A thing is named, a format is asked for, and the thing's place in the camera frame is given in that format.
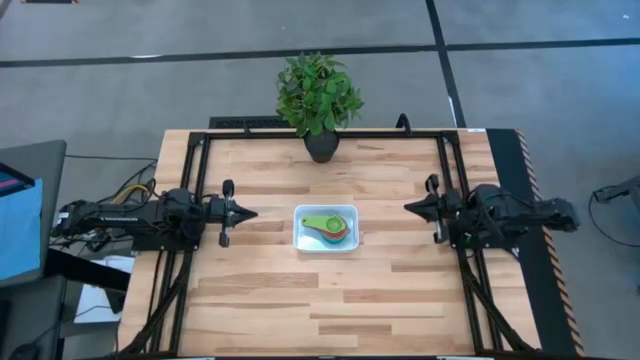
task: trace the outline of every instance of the wooden tabletop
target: wooden tabletop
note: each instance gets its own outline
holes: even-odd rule
[[[179,186],[189,132],[166,132],[158,191]],[[461,130],[460,140],[471,188],[498,184],[486,134]],[[194,159],[192,179],[198,152]],[[456,179],[451,152],[449,159]],[[432,224],[403,209],[423,199],[424,181],[441,172],[435,140],[342,139],[327,164],[312,162],[298,139],[215,140],[207,166],[205,193],[233,179],[238,204],[260,215],[231,232],[229,248],[218,246],[219,226],[207,226],[194,255],[179,355],[472,352],[455,253],[433,243]],[[297,251],[292,218],[300,204],[356,206],[360,246],[342,254]],[[519,263],[502,250],[485,257],[496,305],[539,346]],[[157,252],[136,258],[120,344],[146,322],[156,259]],[[172,309],[167,319],[161,349],[168,347]]]

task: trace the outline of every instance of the green plant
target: green plant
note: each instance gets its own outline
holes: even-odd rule
[[[307,131],[319,135],[325,128],[347,127],[364,105],[360,89],[355,90],[349,76],[336,67],[344,64],[320,54],[287,58],[288,66],[278,74],[277,112],[295,127],[298,136]]]

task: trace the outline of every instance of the black pot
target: black pot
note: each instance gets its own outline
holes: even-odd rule
[[[309,151],[313,161],[317,163],[326,163],[331,160],[338,149],[339,143],[338,133],[327,129],[323,129],[320,135],[311,135],[311,132],[308,132],[304,136],[304,146]]]

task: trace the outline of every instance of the black metal frame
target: black metal frame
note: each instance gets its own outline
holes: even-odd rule
[[[437,142],[438,154],[442,168],[442,174],[444,177],[445,186],[447,189],[453,188],[453,179],[451,177],[451,170],[449,169],[447,146],[449,143],[456,163],[456,172],[458,173],[459,183],[463,194],[469,193],[469,185],[467,182],[467,176],[465,171],[464,162],[462,159],[462,150],[460,148],[460,141],[458,132],[455,130],[440,130],[440,131],[422,131],[412,130],[407,117],[402,114],[398,119],[396,128],[401,128],[404,131],[389,130],[389,131],[344,131],[340,133],[340,137],[344,139],[434,139]],[[187,146],[187,152],[185,157],[185,164],[182,171],[182,178],[180,186],[187,188],[189,185],[189,176],[193,167],[193,157],[195,149],[198,146],[202,147],[200,155],[200,164],[198,167],[198,173],[196,178],[195,196],[197,198],[202,197],[204,191],[204,181],[206,177],[208,158],[211,150],[211,142],[214,140],[231,140],[231,139],[296,139],[295,131],[251,131],[245,128],[244,131],[238,132],[225,132],[225,133],[206,133],[206,132],[192,132],[189,134],[189,141]],[[517,350],[529,350],[532,349],[526,343],[524,343],[517,333],[508,325],[504,317],[500,314],[499,310],[493,305],[491,288],[487,275],[486,263],[482,250],[472,250],[477,253],[473,254],[476,259],[476,266],[478,268],[479,279],[471,272],[471,267],[468,263],[468,258],[465,249],[462,246],[456,246],[455,243],[451,244],[452,248],[458,255],[458,261],[460,266],[460,273],[462,277],[463,290],[465,294],[465,302],[467,306],[469,325],[471,328],[471,334],[473,339],[473,345],[475,353],[482,351],[488,351],[484,348],[482,343],[482,336],[480,331],[480,324],[478,321],[478,312],[474,300],[474,294],[478,297],[480,302],[487,310],[488,320],[491,331],[491,339],[493,343],[493,350],[504,350],[502,345],[502,339],[500,334],[502,333],[514,349]],[[161,298],[166,296],[169,283],[171,282],[171,276],[173,273],[173,267],[175,264],[175,252],[169,252],[165,263],[164,274],[161,283]],[[183,266],[186,266],[187,270],[190,270],[191,262],[193,260],[193,253],[186,253],[184,255]],[[185,283],[180,290],[176,298],[176,307],[173,319],[173,326],[171,331],[169,352],[177,354],[178,345],[180,341],[180,334],[182,330],[182,319],[186,305],[186,289]],[[151,352],[157,352],[159,343],[161,340],[162,324],[156,329],[156,332],[151,338]]]

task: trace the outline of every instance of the table leg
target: table leg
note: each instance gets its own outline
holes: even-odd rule
[[[92,263],[62,251],[49,249],[45,275],[60,274],[67,280],[99,286],[105,289],[127,291],[130,275],[108,266]]]

